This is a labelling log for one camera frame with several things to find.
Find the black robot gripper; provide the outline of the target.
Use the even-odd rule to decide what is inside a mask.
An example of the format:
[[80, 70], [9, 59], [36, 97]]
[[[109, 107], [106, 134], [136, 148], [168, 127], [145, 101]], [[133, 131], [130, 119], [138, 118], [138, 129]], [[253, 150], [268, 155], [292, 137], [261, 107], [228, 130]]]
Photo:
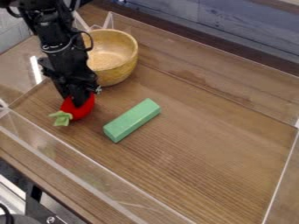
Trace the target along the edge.
[[89, 98], [89, 91], [94, 94], [101, 91], [97, 76], [88, 66], [88, 51], [76, 47], [60, 50], [42, 47], [41, 51], [45, 57], [37, 62], [42, 74], [50, 78], [60, 96], [70, 97], [74, 106], [80, 107]]

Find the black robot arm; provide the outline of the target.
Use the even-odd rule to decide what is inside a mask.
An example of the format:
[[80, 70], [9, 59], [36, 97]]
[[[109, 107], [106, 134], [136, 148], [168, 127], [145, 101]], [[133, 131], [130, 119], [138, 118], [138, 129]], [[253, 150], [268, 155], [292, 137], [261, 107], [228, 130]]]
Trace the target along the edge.
[[14, 18], [21, 18], [32, 34], [40, 40], [44, 57], [38, 58], [42, 74], [62, 98], [69, 97], [80, 107], [92, 94], [100, 92], [97, 76], [88, 66], [88, 51], [82, 34], [90, 35], [73, 26], [73, 4], [64, 0], [0, 0], [0, 8]]

